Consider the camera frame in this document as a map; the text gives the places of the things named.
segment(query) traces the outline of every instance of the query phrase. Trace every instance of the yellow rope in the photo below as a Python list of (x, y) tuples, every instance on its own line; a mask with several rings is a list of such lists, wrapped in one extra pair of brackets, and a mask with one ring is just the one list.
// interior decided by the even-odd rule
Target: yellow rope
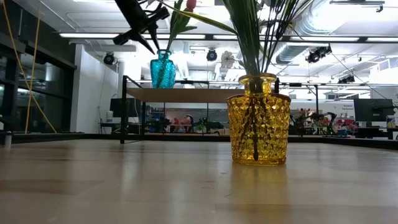
[[(43, 114), (43, 117), (44, 117), (44, 119), (46, 120), (46, 122), (50, 125), (50, 127), (52, 128), (52, 130), (54, 131), (54, 133), (57, 133), (57, 131), (54, 129), (54, 127), (52, 126), (51, 122), (50, 122), (49, 119), (46, 117), (46, 115), (44, 114), (43, 110), (41, 109), (39, 103), (37, 102), (37, 100), (35, 99), (35, 97), (34, 97), (33, 94), (32, 94), (32, 87), (29, 86), (29, 84), (28, 84), (28, 82), (27, 82), (27, 80), (26, 80), (26, 75), (25, 75), (24, 69), (22, 68), (21, 61), (19, 60), (17, 48), (16, 48), (16, 46), (15, 46), (15, 41), (14, 41), (14, 38), (13, 38), (13, 36), (12, 36), (12, 30), (11, 30), (10, 21), (9, 21), (8, 15), (7, 15), (7, 7), (6, 7), (6, 2), (5, 2), (5, 1), (2, 2), (2, 6), (3, 6), (3, 9), (4, 9), (4, 15), (5, 15), (5, 17), (6, 17), (7, 26), (8, 26), (8, 31), (9, 31), (9, 33), (10, 33), (10, 38), (11, 38), (12, 46), (14, 47), (14, 52), (15, 52), (15, 55), (16, 55), (16, 58), (17, 58), (17, 61), (18, 61), (18, 64), (19, 64), (19, 68), (20, 68), (20, 70), (21, 70), (21, 72), (22, 72), (22, 74), (23, 74), (23, 76), (24, 76), (24, 80), (25, 80), (26, 86), (27, 86), (28, 89), (29, 89), (29, 99), (32, 98), (32, 99), (35, 101), (35, 103), (36, 103), (38, 109), (39, 109), (40, 112)], [(39, 31), (39, 29), (37, 29), (37, 33), (36, 33), (36, 44), (35, 44), (36, 46), (35, 46), (35, 51), (36, 51), (36, 48), (37, 48), (37, 36), (38, 36), (38, 31)]]
[(32, 86), (33, 86), (33, 76), (35, 74), (35, 63), (36, 63), (36, 52), (37, 52), (37, 41), (39, 38), (39, 28), (40, 28), (40, 17), (41, 17), (42, 5), (39, 3), (39, 15), (37, 17), (37, 28), (36, 28), (36, 40), (35, 40), (35, 50), (33, 54), (33, 66), (32, 75), (30, 76), (30, 88), (29, 88), (29, 102), (27, 104), (27, 115), (25, 124), (25, 134), (27, 134), (27, 127), (29, 126), (29, 115), (30, 115), (30, 103), (32, 102)]

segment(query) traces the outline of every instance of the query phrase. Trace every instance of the teal vase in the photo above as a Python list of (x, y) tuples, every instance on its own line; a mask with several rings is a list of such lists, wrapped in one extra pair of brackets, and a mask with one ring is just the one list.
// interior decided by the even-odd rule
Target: teal vase
[(150, 76), (153, 88), (173, 88), (175, 84), (175, 65), (169, 59), (169, 50), (159, 50), (159, 59), (150, 61)]

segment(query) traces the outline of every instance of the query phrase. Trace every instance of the shelf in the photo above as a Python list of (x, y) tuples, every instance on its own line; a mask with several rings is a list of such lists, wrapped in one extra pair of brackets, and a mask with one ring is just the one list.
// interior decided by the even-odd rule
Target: shelf
[(226, 103), (244, 90), (128, 88), (127, 93), (149, 103)]

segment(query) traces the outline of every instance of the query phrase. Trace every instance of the textured glass vase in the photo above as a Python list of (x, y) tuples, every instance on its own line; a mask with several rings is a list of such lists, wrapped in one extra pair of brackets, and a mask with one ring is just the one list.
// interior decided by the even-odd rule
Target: textured glass vase
[(288, 96), (271, 93), (273, 74), (244, 76), (244, 94), (228, 98), (232, 159), (240, 164), (276, 166), (284, 164), (289, 135)]
[(150, 76), (153, 88), (173, 88), (175, 84), (175, 65), (169, 59), (169, 50), (159, 50), (159, 59), (150, 61)]

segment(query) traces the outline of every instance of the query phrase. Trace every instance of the yellow glass vase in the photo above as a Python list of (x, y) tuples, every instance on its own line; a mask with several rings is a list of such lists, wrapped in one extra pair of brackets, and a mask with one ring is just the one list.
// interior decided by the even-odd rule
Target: yellow glass vase
[(232, 159), (240, 164), (285, 164), (289, 135), (288, 96), (271, 93), (276, 76), (262, 73), (239, 79), (244, 94), (228, 98)]

